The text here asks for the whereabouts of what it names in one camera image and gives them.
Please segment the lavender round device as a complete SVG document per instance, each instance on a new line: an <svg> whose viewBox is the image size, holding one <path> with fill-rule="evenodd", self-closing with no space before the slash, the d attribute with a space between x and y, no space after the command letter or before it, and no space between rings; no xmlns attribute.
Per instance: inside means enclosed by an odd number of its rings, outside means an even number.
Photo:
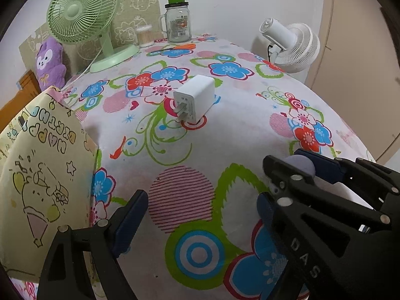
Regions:
<svg viewBox="0 0 400 300"><path fill-rule="evenodd" d="M300 154L291 155L283 160L287 164L299 169L300 171L315 177L315 166L309 158Z"/></svg>

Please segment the white cube charger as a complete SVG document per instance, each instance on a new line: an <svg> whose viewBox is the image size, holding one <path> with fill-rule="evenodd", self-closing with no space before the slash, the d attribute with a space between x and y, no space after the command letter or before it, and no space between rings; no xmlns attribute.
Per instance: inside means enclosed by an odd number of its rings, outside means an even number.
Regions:
<svg viewBox="0 0 400 300"><path fill-rule="evenodd" d="M174 112L179 121L198 123L215 101L214 79L196 75L173 92Z"/></svg>

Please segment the yellow cartoon fabric storage box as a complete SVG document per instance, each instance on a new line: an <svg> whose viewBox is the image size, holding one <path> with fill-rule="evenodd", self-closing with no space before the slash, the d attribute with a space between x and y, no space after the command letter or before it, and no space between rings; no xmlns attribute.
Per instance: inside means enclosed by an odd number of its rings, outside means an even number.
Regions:
<svg viewBox="0 0 400 300"><path fill-rule="evenodd" d="M1 264L32 283L58 228L90 224L98 146L61 97L46 89L1 132Z"/></svg>

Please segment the floral tablecloth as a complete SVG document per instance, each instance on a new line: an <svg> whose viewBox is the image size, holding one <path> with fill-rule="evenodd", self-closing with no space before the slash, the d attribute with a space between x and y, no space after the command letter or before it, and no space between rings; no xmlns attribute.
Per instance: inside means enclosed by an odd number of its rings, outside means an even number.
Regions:
<svg viewBox="0 0 400 300"><path fill-rule="evenodd" d="M196 124L179 121L174 91L211 77L215 101ZM139 299L266 299L286 266L257 210L263 158L298 148L371 159L314 91L233 43L200 36L158 43L86 74L61 92L98 146L89 226L137 190L148 209L118 262Z"/></svg>

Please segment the white clip fan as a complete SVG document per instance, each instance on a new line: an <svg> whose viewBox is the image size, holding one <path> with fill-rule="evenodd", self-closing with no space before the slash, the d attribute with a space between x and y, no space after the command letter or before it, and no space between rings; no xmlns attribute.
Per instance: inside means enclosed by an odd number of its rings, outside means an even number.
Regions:
<svg viewBox="0 0 400 300"><path fill-rule="evenodd" d="M284 26L277 19L267 18L260 25L260 33L270 41L268 61L286 73L308 69L320 51L319 37L305 23Z"/></svg>

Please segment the wooden chair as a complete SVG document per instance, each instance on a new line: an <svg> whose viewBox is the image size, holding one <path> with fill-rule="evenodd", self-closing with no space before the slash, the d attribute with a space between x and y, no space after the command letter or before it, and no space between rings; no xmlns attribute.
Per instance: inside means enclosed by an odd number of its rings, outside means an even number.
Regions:
<svg viewBox="0 0 400 300"><path fill-rule="evenodd" d="M0 129L3 131L9 122L36 96L41 93L38 80L32 70L28 70L18 81L21 89L1 108Z"/></svg>

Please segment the glass mason jar mug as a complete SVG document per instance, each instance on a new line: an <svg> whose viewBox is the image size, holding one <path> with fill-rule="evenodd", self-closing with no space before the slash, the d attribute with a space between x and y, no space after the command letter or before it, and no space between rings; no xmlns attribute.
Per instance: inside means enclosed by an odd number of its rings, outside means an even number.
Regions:
<svg viewBox="0 0 400 300"><path fill-rule="evenodd" d="M159 26L172 44L192 39L189 3L186 0L167 0L165 13L159 17Z"/></svg>

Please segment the cotton swab container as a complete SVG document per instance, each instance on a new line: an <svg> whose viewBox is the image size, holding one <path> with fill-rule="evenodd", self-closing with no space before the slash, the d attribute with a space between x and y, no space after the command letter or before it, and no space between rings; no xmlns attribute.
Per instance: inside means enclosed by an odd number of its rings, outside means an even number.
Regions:
<svg viewBox="0 0 400 300"><path fill-rule="evenodd" d="M138 44L141 48L150 47L155 43L153 39L152 30L153 26L151 24L139 26L135 29L135 34L138 39Z"/></svg>

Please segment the purple plush toy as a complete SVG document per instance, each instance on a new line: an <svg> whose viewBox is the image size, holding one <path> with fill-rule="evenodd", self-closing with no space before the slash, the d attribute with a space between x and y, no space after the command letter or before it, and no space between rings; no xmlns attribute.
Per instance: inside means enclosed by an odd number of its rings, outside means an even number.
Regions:
<svg viewBox="0 0 400 300"><path fill-rule="evenodd" d="M41 44L36 55L36 78L44 92L50 86L62 89L65 86L67 67L62 62L63 47L53 36Z"/></svg>

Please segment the beige cartoon board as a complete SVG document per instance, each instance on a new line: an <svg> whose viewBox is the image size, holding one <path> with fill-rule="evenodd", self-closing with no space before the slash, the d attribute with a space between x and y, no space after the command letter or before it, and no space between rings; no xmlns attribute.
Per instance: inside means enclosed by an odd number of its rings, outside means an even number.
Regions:
<svg viewBox="0 0 400 300"><path fill-rule="evenodd" d="M138 44L135 30L145 25L152 26L155 39L163 36L159 28L161 15L159 0L119 0L119 7L110 25L110 38L114 48L127 44ZM42 24L19 47L26 69L36 71L36 56L41 44L50 35L47 24ZM76 45L63 45L63 64L66 76L81 72L93 58L100 58L100 40L94 39Z"/></svg>

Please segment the green desk fan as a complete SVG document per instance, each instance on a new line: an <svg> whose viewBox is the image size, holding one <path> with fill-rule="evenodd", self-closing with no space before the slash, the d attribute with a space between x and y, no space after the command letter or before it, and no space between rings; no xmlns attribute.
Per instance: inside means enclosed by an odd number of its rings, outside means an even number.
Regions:
<svg viewBox="0 0 400 300"><path fill-rule="evenodd" d="M51 35L61 44L74 45L100 40L100 58L89 66L91 73L114 67L138 54L139 47L127 44L113 47L110 31L119 0L51 0L47 9L47 25Z"/></svg>

